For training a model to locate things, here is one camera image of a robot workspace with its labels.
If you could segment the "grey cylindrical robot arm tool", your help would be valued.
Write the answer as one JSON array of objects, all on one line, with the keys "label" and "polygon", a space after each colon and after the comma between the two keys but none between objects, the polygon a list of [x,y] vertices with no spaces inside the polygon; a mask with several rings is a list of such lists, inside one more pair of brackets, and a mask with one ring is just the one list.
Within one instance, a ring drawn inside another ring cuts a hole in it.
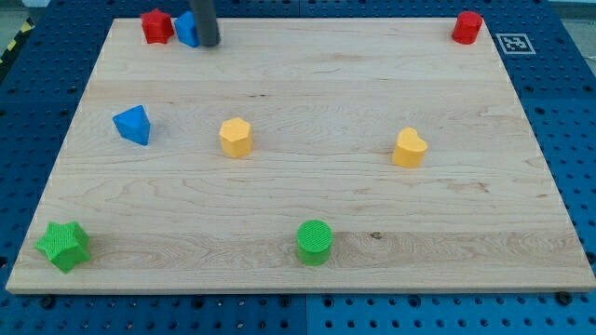
[{"label": "grey cylindrical robot arm tool", "polygon": [[213,0],[189,0],[195,19],[196,34],[202,47],[217,47],[221,36]]}]

